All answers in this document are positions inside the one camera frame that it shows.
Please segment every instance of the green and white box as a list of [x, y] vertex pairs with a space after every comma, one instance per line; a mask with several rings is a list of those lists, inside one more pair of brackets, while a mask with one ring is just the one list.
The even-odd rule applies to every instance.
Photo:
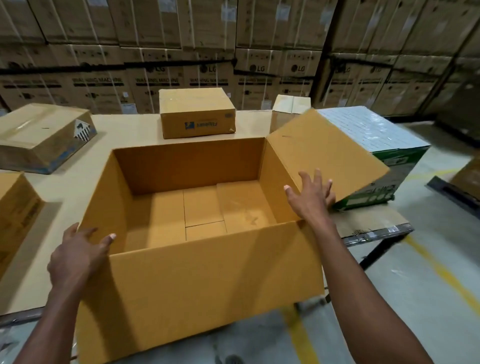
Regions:
[[386, 175], [369, 186], [338, 201], [334, 207], [339, 210], [375, 205], [393, 199], [397, 188], [430, 147], [430, 144], [410, 131], [364, 106], [317, 111], [390, 168]]

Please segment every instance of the person's right arm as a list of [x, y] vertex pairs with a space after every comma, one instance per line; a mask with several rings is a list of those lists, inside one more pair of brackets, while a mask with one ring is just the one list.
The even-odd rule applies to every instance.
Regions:
[[319, 170], [312, 180], [300, 172], [303, 189], [285, 186], [288, 202], [315, 232], [328, 290], [348, 349], [357, 364], [432, 364], [418, 339], [378, 293], [343, 244], [328, 214], [335, 196], [332, 182], [322, 186]]

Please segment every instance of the forearm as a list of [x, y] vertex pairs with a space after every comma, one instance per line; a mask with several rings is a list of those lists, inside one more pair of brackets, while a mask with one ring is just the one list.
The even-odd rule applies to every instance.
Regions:
[[69, 364], [79, 303], [79, 289], [52, 289], [41, 319], [14, 364]]
[[331, 219], [311, 224], [332, 305], [356, 363], [432, 363], [343, 244]]

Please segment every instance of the hand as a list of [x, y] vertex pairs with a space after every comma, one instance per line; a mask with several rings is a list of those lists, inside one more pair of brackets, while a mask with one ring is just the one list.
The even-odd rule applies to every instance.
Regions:
[[62, 243], [50, 257], [47, 270], [53, 288], [69, 286], [81, 289], [107, 258], [110, 244], [117, 237], [116, 234], [110, 234], [99, 244], [93, 245], [88, 238], [97, 229], [77, 229], [78, 223], [75, 223], [65, 230]]
[[302, 192], [297, 195], [288, 185], [284, 186], [288, 203], [293, 211], [305, 219], [311, 226], [329, 220], [328, 209], [335, 203], [335, 193], [332, 192], [332, 180], [322, 185], [322, 174], [315, 170], [313, 182], [307, 172], [299, 172], [302, 180]]

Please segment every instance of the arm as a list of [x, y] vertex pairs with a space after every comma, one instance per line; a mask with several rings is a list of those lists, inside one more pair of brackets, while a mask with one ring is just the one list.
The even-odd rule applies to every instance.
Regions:
[[315, 232], [325, 277], [340, 328], [358, 364], [433, 364], [408, 326], [375, 289], [343, 244], [328, 207], [335, 201], [332, 181], [322, 186], [319, 170], [313, 182], [300, 172], [303, 190], [285, 186], [288, 202]]
[[52, 290], [42, 317], [14, 361], [14, 364], [69, 364], [73, 331], [82, 289], [108, 256], [115, 234], [91, 245], [88, 237], [96, 230], [77, 232], [78, 223], [63, 234], [47, 269]]

